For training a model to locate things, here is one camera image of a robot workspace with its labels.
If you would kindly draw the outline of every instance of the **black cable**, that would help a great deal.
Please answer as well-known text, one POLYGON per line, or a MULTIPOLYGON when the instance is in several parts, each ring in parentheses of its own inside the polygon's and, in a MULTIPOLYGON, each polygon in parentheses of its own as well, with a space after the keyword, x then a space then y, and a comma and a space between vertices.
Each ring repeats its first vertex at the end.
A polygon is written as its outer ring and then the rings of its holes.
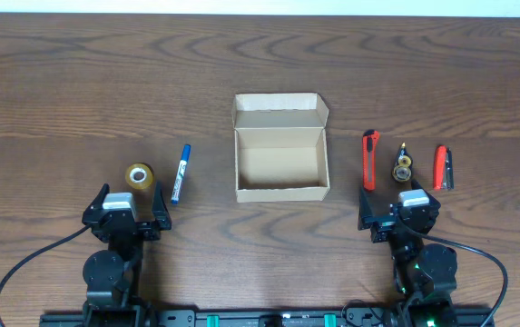
POLYGON ((372 313, 372 315, 374 315, 375 318, 377 318, 377 319, 380 321, 379 323, 372 324, 372 326, 377 326, 377 325, 379 325, 379 324, 382 323, 382 321, 383 321, 382 318, 380 318, 380 316, 378 316, 378 314, 377 314, 374 310, 372 310, 372 308, 368 305, 368 303, 366 303, 366 302, 364 302, 364 301, 362 301, 362 300, 360 300, 360 299, 350 300, 350 301, 348 301, 346 304, 344 304, 344 306, 342 307, 342 310, 340 311, 340 317, 346 319, 347 323, 349 323, 349 324, 351 324, 351 325, 353 325, 353 326, 356 326, 356 327, 362 327, 362 326, 355 325, 354 323, 350 322, 350 321, 347 319, 347 316, 345 315, 345 309, 347 308, 347 306, 348 306, 349 304, 351 304, 351 303, 353 303, 353 302, 359 302, 359 303, 364 304, 364 305, 365 305, 365 306, 370 310, 370 312, 372 313))
POLYGON ((494 307, 489 312, 489 314, 486 316, 484 321, 479 325, 479 327, 485 327, 487 325, 487 323, 492 319, 492 317, 494 316, 494 313, 497 311, 499 306, 502 305, 502 301, 504 300, 504 297, 505 297, 505 292, 507 291, 508 278, 507 278, 507 270, 505 269, 504 264, 502 262, 500 262, 499 260, 497 260, 497 258, 495 258, 495 256, 493 256, 485 251, 476 249, 474 247, 464 245, 462 243, 445 240, 445 239, 438 238, 435 236, 429 236, 429 235, 426 235, 423 233, 415 232, 409 226, 405 225, 405 223, 403 223, 403 221, 401 220, 401 217, 399 217, 398 215, 397 215, 397 220, 403 226, 403 228, 405 229, 405 231, 407 233, 410 233, 416 237, 424 238, 429 241, 438 242, 438 243, 442 243, 442 244, 449 245, 449 246, 455 246, 456 248, 464 249, 464 250, 470 251, 471 253, 476 253, 476 254, 486 257, 487 259, 489 259, 489 260, 493 261, 495 264, 497 264, 500 271, 502 271, 502 275, 504 276, 504 284, 502 285, 502 291, 499 293, 499 296, 497 297, 497 301, 495 301, 494 307))
MULTIPOLYGON (((4 286, 5 284, 7 283, 7 281, 9 281, 9 279, 12 277, 12 275, 14 275, 15 272, 17 272, 18 269, 22 268, 22 266, 24 264, 26 264, 27 262, 29 262, 30 260, 34 259, 36 256, 48 251, 48 250, 52 250, 54 247, 58 246, 58 245, 62 245, 68 241, 71 241, 73 238, 75 238, 76 236, 80 235, 81 233, 84 233, 86 232, 86 230, 88 230, 90 228, 90 225, 86 225, 83 229, 81 229, 80 231, 76 232, 76 233, 73 233, 72 235, 68 236, 68 237, 64 237, 62 240, 56 242, 56 243, 52 243, 30 255, 28 255, 27 257, 25 257, 21 262, 19 262, 16 266, 14 266, 14 268, 12 268, 12 270, 10 270, 4 277, 4 279, 0 282, 0 295, 2 294, 2 290, 4 289, 4 286)), ((5 327, 4 325, 4 322, 2 321, 2 317, 0 316, 0 327, 5 327)))

